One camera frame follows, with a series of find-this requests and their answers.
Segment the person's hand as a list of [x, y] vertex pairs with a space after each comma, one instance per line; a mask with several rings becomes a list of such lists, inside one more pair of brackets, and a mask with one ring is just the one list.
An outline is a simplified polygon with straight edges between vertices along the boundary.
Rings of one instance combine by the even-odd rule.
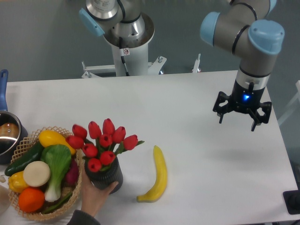
[[89, 214], [92, 217], [95, 217], [103, 207], [109, 194], [115, 189], [117, 185], [118, 182], [115, 181], [103, 190], [98, 189], [92, 184], [91, 180], [85, 172], [85, 169], [83, 169], [81, 211]]

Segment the dark grey sleeve forearm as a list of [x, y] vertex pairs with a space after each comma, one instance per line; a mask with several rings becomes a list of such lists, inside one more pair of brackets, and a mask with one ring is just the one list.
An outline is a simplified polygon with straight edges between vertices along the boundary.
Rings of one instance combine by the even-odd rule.
[[75, 210], [67, 225], [101, 225], [101, 224], [90, 214], [83, 212], [81, 210]]

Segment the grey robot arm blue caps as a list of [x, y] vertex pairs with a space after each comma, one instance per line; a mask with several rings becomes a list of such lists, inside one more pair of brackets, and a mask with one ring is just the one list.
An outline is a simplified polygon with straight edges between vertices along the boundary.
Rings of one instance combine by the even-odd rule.
[[231, 0], [226, 14], [210, 12], [200, 27], [201, 39], [238, 56], [241, 61], [232, 93], [219, 92], [213, 111], [222, 119], [232, 111], [253, 119], [251, 130], [270, 119], [272, 103], [261, 102], [285, 37], [284, 28], [265, 17], [275, 0]]

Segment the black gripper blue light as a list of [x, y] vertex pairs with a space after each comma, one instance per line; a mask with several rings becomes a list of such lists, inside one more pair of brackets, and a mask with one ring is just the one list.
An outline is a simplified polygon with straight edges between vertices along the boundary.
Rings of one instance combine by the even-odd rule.
[[253, 119], [251, 131], [254, 131], [256, 126], [262, 123], [267, 124], [270, 119], [272, 103], [270, 101], [261, 103], [264, 90], [265, 87], [260, 90], [249, 91], [235, 81], [230, 96], [220, 91], [213, 107], [213, 112], [217, 113], [219, 117], [219, 124], [222, 123], [223, 116], [226, 113], [235, 111], [246, 114], [247, 108], [249, 108], [248, 114]]

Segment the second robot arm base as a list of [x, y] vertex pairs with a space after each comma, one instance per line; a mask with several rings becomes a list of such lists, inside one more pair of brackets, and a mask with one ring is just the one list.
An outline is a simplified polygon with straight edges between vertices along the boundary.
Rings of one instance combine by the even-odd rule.
[[155, 32], [141, 6], [140, 0], [87, 0], [79, 17], [94, 36], [118, 48], [136, 48], [149, 43]]

